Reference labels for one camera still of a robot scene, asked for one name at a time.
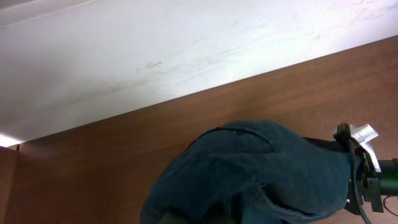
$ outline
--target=wooden panel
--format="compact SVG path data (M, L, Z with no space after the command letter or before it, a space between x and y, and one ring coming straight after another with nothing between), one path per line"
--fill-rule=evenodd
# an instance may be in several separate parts
M17 151L0 146L0 224L5 223Z
M370 123L380 134L379 158L398 157L397 86L393 37L26 142L8 223L138 223L170 160L233 120L271 119L323 139L342 121ZM387 214L369 216L392 222ZM330 220L359 218L341 212Z

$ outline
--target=bright light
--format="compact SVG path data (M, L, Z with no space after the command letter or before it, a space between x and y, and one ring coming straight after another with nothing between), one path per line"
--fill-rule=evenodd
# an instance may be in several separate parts
M22 142L24 142L24 141L22 141L18 138L10 137L10 136L0 133L0 146L2 146L2 147L9 147L9 146L13 146L16 144L20 144Z

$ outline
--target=white wall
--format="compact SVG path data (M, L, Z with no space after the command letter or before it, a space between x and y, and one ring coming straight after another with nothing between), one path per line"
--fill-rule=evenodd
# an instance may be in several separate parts
M397 35L397 21L397 0L96 0L8 23L0 132L56 133Z

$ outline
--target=denim garment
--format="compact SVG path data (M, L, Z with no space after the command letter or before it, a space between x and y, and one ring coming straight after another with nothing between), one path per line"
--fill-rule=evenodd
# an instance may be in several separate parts
M140 223L158 224L170 209L207 223L217 203L243 224L327 218L345 206L350 179L349 154L336 151L336 142L319 147L272 121L212 129L164 170Z

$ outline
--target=folded cloth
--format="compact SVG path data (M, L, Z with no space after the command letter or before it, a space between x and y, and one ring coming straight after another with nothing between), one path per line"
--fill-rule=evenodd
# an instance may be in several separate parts
M329 217L346 203L349 154L337 152L343 150L336 142L321 145L272 121L238 121L212 129L164 170L145 201L140 223L158 224L170 211L189 223L210 223L209 213L217 212L238 224Z

